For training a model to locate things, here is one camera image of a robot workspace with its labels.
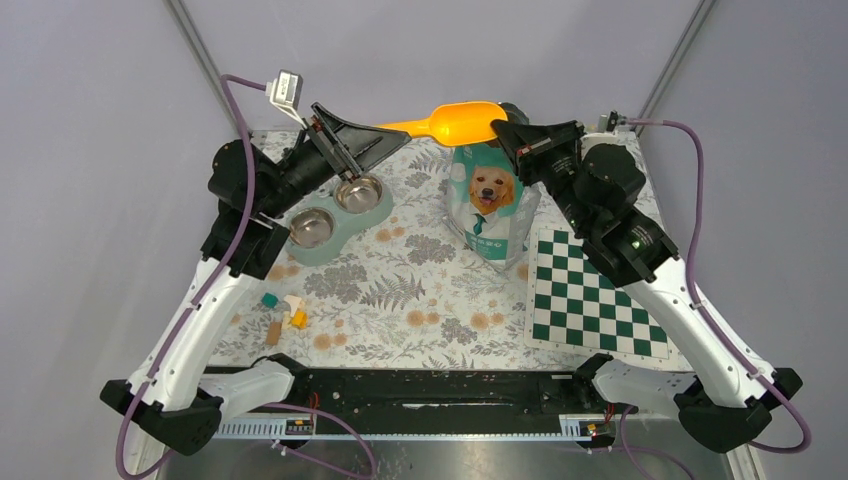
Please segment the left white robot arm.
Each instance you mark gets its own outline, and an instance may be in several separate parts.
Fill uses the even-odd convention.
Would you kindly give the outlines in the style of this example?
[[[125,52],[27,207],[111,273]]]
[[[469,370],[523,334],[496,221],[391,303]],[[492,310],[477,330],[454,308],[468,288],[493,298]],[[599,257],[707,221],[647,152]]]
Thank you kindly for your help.
[[[277,360],[216,381],[204,372],[243,298],[266,279],[287,242],[283,215],[331,178],[364,174],[410,139],[346,121],[320,104],[312,109],[280,161],[265,156],[249,133],[216,152],[208,188],[218,215],[183,302],[141,366],[101,391],[106,405],[176,453],[197,453],[221,424],[266,404],[296,411],[309,401],[308,381]]]

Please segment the orange plastic scoop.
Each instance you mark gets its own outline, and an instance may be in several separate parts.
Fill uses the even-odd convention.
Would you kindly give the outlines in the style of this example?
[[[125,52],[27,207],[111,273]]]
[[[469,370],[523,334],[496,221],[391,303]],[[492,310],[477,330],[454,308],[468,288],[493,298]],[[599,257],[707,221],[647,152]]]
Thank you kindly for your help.
[[[427,118],[378,125],[412,138],[428,137],[446,147],[486,143],[496,139],[491,127],[495,120],[508,119],[503,107],[489,101],[467,101],[443,104]]]

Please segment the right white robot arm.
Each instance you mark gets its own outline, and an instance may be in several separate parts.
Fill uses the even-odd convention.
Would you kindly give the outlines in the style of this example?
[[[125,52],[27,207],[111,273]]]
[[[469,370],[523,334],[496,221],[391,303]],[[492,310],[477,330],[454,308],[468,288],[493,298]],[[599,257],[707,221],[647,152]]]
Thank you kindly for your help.
[[[634,155],[614,135],[588,134],[576,121],[495,120],[491,127],[519,180],[545,188],[589,263],[648,312],[692,368],[675,374],[595,354],[575,371],[577,405],[663,415],[717,453],[757,446],[773,411],[790,406],[802,380],[733,331],[697,285],[692,261],[637,208],[646,177]]]

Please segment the green dog food bag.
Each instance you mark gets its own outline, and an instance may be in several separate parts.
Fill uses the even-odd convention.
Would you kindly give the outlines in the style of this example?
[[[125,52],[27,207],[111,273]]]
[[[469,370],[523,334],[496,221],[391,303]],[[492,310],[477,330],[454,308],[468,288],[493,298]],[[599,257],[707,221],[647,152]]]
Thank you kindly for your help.
[[[524,185],[496,140],[453,149],[445,222],[484,262],[505,271],[527,249],[541,200]]]

